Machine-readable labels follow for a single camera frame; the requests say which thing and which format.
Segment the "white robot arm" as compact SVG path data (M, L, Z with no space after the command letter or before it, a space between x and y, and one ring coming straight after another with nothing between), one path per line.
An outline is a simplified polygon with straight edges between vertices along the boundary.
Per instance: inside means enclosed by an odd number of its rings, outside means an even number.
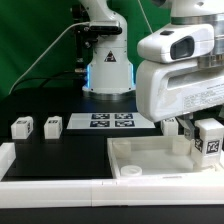
M224 0L151 0L171 10L170 23L138 42L143 62L127 57L127 23L107 0L78 0L89 16L86 95L136 93L138 112L152 122L224 103Z

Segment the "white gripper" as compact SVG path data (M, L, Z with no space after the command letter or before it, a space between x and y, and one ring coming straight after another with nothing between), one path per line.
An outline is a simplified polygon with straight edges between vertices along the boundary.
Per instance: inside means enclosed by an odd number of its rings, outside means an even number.
M152 122L177 117L188 140L195 138L191 112L223 103L224 67L199 69L195 59L171 64L145 60L137 69L138 112Z

